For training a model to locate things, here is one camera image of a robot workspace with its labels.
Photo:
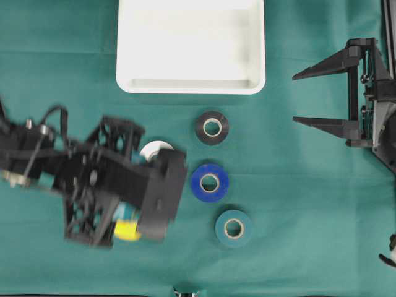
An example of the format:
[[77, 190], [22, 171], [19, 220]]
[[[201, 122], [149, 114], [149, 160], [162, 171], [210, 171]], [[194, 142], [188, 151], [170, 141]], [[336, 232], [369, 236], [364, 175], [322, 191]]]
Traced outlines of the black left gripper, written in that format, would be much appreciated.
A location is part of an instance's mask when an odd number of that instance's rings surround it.
[[145, 130], [105, 116], [85, 142], [75, 142], [56, 171], [53, 189], [63, 198], [64, 236], [89, 246], [111, 247], [113, 215], [122, 202], [139, 204], [143, 179], [131, 162]]

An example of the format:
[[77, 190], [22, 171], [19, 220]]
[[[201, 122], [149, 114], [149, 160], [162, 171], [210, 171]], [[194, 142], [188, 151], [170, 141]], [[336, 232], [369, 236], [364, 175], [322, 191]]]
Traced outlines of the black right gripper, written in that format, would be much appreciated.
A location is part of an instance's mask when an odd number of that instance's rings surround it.
[[365, 147], [395, 173], [395, 78], [386, 69], [375, 38], [354, 38], [346, 48], [295, 74], [292, 80], [346, 73], [363, 60], [363, 130], [359, 121], [293, 117], [293, 121], [347, 140], [349, 147]]

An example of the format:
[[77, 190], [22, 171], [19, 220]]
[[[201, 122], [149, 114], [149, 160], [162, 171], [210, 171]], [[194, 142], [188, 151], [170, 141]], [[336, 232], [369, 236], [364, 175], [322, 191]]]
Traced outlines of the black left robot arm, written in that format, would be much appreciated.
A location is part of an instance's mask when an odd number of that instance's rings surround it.
[[111, 246], [121, 205], [139, 209], [151, 167], [132, 162], [144, 129], [134, 122], [102, 117], [83, 141], [68, 135], [68, 112], [58, 105], [42, 119], [23, 124], [1, 115], [1, 177], [29, 187], [44, 173], [62, 196], [64, 235], [90, 246]]

